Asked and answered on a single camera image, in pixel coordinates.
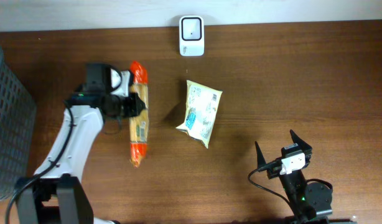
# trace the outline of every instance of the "snack package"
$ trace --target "snack package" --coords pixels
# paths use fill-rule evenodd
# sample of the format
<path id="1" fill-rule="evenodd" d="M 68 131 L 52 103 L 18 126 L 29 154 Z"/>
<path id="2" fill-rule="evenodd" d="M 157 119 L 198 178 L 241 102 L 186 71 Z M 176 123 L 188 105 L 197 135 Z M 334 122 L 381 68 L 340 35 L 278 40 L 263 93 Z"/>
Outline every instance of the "snack package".
<path id="1" fill-rule="evenodd" d="M 200 140 L 208 148 L 222 91 L 187 80 L 184 123 L 176 129 Z"/>
<path id="2" fill-rule="evenodd" d="M 130 91 L 137 93 L 140 99 L 146 104 L 146 109 L 139 116 L 130 118 L 130 155 L 131 162 L 135 167 L 140 166 L 141 160 L 147 154 L 148 137 L 148 76 L 147 70 L 138 62 L 133 62 L 130 71 L 134 75 L 133 85 Z"/>

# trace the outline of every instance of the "white plastic bag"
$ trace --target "white plastic bag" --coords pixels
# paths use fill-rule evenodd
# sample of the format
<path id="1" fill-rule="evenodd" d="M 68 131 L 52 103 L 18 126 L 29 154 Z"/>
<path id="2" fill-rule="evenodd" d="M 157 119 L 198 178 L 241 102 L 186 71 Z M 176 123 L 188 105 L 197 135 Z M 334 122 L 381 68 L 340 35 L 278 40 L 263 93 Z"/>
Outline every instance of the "white plastic bag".
<path id="1" fill-rule="evenodd" d="M 222 91 L 187 80 L 184 123 L 176 129 L 200 140 L 208 148 Z"/>

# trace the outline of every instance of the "brown table surface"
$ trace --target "brown table surface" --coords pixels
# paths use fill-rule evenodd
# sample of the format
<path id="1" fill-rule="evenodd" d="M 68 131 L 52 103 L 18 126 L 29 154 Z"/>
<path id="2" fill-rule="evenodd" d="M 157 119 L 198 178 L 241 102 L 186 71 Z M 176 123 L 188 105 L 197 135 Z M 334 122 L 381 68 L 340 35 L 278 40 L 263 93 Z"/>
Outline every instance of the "brown table surface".
<path id="1" fill-rule="evenodd" d="M 331 218 L 382 223 L 382 21 L 208 26 L 205 33 L 202 57 L 179 55 L 176 27 L 0 33 L 6 63 L 37 103 L 29 173 L 49 152 L 62 100 L 85 81 L 85 64 L 124 70 L 138 60 L 149 72 L 149 152 L 132 167 L 127 121 L 121 133 L 97 137 L 82 180 L 97 217 L 228 223 L 292 215 L 247 175 L 256 168 L 254 141 L 271 161 L 293 129 L 314 149 L 306 178 L 334 186 Z M 223 90 L 209 149 L 175 129 L 184 120 L 186 80 Z M 253 180 L 284 194 L 279 179 L 260 173 Z"/>

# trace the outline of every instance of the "gray bin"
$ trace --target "gray bin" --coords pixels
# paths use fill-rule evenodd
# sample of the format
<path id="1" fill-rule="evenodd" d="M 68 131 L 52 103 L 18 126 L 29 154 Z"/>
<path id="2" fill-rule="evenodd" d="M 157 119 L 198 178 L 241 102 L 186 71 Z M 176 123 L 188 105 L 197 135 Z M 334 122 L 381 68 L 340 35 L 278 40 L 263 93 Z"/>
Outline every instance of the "gray bin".
<path id="1" fill-rule="evenodd" d="M 26 174 L 35 115 L 35 102 L 4 63 L 0 47 L 0 201 Z"/>

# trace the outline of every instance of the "white background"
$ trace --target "white background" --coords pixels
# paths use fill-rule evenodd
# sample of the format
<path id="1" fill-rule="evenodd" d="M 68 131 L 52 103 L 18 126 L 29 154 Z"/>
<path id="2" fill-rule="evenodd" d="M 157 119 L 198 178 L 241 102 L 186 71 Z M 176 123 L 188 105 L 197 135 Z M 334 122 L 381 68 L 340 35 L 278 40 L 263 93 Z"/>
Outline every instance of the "white background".
<path id="1" fill-rule="evenodd" d="M 382 0 L 0 0 L 0 31 L 382 19 Z"/>

